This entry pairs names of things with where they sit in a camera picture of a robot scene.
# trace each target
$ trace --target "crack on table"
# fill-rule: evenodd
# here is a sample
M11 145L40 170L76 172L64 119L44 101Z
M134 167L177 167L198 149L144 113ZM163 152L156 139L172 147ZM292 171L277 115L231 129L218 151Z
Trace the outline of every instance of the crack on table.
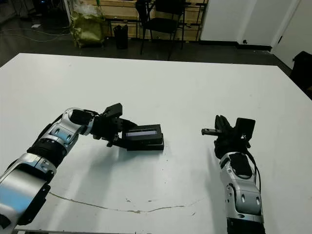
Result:
M156 208L156 209L153 209L153 210L150 210L150 211L141 211L141 210L134 211L134 210L120 210L120 209L108 208L108 207L105 207L105 206L99 206L99 205L95 205L95 204L91 204L91 203L87 203L87 202L83 202L83 201L77 201L77 200L69 199L69 198L66 198L66 197L63 197L63 196L59 196L59 195L57 195L57 194L55 194L53 192L49 192L49 194L52 195L52 196L55 196L57 198L60 198L62 200L71 201L71 202L82 204L82 205L93 206L93 207L96 207L96 208L101 208L101 209L110 210L110 211L130 212L130 213L135 213L135 214L151 213L151 212L154 212L154 211L165 210L165 209L190 207L190 206L193 206L194 204L200 202L201 200L205 199L205 197L204 197L202 199L196 200L195 202L192 202L191 204L189 204L187 206L186 205L166 206L166 207L159 207L159 208Z

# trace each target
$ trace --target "white table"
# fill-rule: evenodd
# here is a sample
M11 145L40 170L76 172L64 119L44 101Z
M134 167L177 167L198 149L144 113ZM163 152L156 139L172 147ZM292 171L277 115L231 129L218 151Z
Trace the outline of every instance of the white table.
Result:
M0 171L68 107L161 124L163 152L80 136L20 230L225 234L215 115L253 118L268 234L312 232L312 102L275 66L19 54L0 68Z

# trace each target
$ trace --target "black trash can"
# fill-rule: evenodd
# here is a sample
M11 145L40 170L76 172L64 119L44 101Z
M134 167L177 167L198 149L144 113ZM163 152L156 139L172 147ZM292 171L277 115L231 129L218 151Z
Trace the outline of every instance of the black trash can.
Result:
M312 86L312 55L302 51L294 57L293 61L291 79L302 90L306 90Z
M117 49L128 48L128 26L117 25L114 27L114 34L116 40Z

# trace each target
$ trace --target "cable on floor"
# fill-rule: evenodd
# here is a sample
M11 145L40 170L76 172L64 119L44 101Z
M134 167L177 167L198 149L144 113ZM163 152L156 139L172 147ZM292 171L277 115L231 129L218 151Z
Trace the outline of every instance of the cable on floor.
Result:
M65 35L70 35L70 33L58 35L55 38L50 39L50 40L36 40L36 39L29 38L29 37L26 37L26 36L23 36L23 35L19 35L19 34L0 34L0 37L1 36L17 36L17 37L22 37L22 38L26 38L26 39L29 39L29 40L33 40L33 41L36 41L36 42L48 42L48 41L55 40L55 39L57 39L57 38L59 38L61 36L65 36Z
M27 28L11 28L11 29L6 29L6 30L1 30L0 33L8 32L8 31L17 31L17 30L33 31L33 32L36 32L36 33L42 33L42 34L46 34L46 35L50 35L50 36L63 36L63 35L68 35L68 34L51 34L51 33L45 33L45 32L41 32L41 31L37 31L37 30L33 30L33 29L27 29Z

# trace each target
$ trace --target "display screen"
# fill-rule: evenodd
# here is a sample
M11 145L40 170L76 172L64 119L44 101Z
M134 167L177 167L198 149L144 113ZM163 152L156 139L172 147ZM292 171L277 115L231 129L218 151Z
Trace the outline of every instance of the display screen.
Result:
M142 132L129 132L126 133L127 137L136 137L136 136L146 136L146 135L155 135L156 130L142 131Z

